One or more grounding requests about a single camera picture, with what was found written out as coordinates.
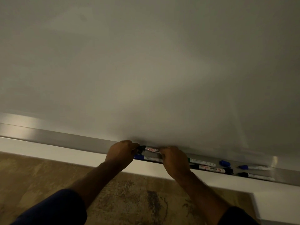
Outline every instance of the blue marker cap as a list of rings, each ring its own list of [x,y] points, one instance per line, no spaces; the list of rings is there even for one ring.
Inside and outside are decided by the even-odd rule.
[[[230,167],[230,162],[227,162],[227,161],[225,161],[225,160],[221,160],[221,161],[219,162],[219,164],[220,164],[221,166]]]
[[[249,169],[249,167],[247,165],[238,166],[238,168],[240,168],[242,170],[248,170]]]
[[[138,155],[138,154],[136,154],[136,155],[134,155],[134,158],[135,158],[136,160],[144,160],[144,156],[143,156],[143,155]]]

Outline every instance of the dark blue shirt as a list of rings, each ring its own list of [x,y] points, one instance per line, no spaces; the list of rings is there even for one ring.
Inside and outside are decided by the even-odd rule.
[[[73,190],[63,189],[28,209],[12,225],[83,225],[87,214],[81,197]],[[258,223],[243,209],[231,207],[225,212],[218,225],[257,225]]]

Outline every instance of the marker label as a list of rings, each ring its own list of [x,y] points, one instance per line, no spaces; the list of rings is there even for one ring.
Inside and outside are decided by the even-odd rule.
[[[196,164],[201,164],[201,165],[206,165],[206,166],[216,166],[215,163],[212,162],[205,162],[202,160],[196,160],[196,159],[190,159],[190,163],[196,163]]]
[[[155,161],[155,162],[163,163],[163,159],[153,158],[153,157],[148,157],[148,156],[144,156],[144,160]]]
[[[212,172],[219,172],[219,173],[225,173],[226,172],[224,169],[210,167],[210,166],[202,166],[202,165],[199,165],[199,169],[200,170],[208,170],[208,171],[212,171]]]
[[[255,178],[255,179],[262,179],[267,181],[275,181],[272,177],[260,176],[260,175],[253,175],[248,173],[248,178]]]
[[[146,147],[145,150],[161,154],[160,151],[157,148]]]

